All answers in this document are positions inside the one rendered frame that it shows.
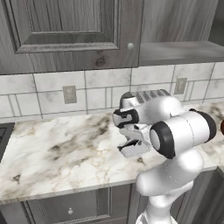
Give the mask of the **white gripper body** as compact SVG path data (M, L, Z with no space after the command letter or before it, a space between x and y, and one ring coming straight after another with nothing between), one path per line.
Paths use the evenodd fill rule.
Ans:
M119 144L117 148L126 158L140 156L151 150L149 127L147 125L130 125L119 129L119 132L126 137L126 141Z

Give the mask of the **grey wood base cabinet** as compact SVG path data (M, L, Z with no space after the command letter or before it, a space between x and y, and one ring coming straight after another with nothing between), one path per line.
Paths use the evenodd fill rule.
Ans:
M173 206L178 224L224 224L224 172L204 171Z

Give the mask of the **grey wood open cabinet shelf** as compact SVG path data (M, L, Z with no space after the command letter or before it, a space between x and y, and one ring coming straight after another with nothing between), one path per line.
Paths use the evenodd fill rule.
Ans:
M224 61L224 0L144 0L141 66Z

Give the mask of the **grey wood cabinet door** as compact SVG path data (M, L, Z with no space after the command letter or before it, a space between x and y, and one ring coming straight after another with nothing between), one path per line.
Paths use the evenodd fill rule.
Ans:
M143 7L144 0L0 0L0 74L137 67Z

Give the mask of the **silver toaster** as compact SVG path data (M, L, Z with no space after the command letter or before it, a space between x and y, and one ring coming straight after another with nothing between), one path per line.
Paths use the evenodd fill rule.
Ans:
M145 91L136 91L136 92L126 92L122 95L120 99L120 109L129 108L130 105L127 102L127 99L136 97L138 104L145 103L147 101L153 100L158 97L170 96L170 94L165 89L156 89L156 90L145 90Z

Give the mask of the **grey wood drawer front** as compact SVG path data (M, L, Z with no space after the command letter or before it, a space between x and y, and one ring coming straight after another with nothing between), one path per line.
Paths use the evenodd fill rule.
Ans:
M23 206L31 224L126 224L129 202L130 185L120 185L28 200Z

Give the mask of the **black hob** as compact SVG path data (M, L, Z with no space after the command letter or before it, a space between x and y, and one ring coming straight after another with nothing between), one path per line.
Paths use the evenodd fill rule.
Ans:
M3 159L14 125L14 122L0 123L0 162Z

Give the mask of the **grey wall outlet plate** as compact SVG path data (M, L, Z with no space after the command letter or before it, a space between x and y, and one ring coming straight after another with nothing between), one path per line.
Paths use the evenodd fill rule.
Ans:
M75 86L64 86L63 87L63 95L64 95L65 104L77 102Z
M185 92L187 78L177 78L174 94L182 95Z

